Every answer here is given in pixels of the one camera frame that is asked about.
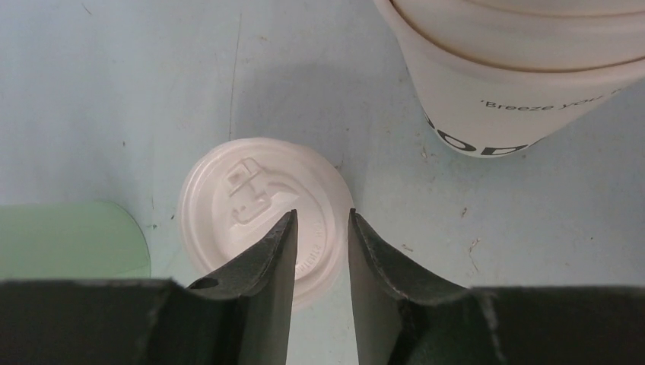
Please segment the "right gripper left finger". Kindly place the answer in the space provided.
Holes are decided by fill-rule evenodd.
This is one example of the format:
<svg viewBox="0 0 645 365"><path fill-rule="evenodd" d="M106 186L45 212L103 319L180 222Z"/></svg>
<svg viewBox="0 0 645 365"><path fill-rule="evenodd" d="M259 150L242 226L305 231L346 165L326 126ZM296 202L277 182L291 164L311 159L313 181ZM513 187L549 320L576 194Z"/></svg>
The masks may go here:
<svg viewBox="0 0 645 365"><path fill-rule="evenodd" d="M3 281L3 364L283 364L298 216L183 287L170 279Z"/></svg>

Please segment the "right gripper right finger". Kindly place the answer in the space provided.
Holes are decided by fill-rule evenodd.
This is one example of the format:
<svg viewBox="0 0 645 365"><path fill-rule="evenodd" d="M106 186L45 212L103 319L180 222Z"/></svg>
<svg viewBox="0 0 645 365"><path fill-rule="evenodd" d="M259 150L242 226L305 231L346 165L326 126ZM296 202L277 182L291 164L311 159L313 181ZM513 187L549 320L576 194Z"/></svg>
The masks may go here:
<svg viewBox="0 0 645 365"><path fill-rule="evenodd" d="M388 244L356 211L348 261L362 364L644 362L642 287L462 287Z"/></svg>

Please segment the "white plastic lids stack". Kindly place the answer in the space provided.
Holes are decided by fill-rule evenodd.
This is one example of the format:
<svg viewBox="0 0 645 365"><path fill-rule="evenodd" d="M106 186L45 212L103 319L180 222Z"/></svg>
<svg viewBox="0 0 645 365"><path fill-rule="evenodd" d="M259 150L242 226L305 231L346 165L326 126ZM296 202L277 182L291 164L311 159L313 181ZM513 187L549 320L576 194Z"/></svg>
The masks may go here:
<svg viewBox="0 0 645 365"><path fill-rule="evenodd" d="M337 169L314 150L272 138L223 143L191 169L176 218L192 265L210 273L297 212L293 308L330 290L347 257L354 202Z"/></svg>

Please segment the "stack of paper cups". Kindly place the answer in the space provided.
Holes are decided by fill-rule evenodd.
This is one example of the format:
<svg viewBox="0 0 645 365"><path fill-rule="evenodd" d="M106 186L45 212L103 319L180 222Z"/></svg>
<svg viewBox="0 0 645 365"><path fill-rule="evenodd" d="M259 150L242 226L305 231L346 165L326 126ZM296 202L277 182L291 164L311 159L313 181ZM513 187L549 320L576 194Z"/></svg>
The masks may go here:
<svg viewBox="0 0 645 365"><path fill-rule="evenodd" d="M430 127L461 154L528 148L644 77L644 14L554 17L378 1Z"/></svg>

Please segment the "green straw holder cup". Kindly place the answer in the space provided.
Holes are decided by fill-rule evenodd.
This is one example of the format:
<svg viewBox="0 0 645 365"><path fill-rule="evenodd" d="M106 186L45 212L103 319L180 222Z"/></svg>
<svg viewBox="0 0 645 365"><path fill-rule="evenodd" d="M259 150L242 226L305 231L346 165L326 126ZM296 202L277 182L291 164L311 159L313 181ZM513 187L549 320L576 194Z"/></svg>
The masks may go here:
<svg viewBox="0 0 645 365"><path fill-rule="evenodd" d="M3 205L1 278L148 278L141 228L112 202Z"/></svg>

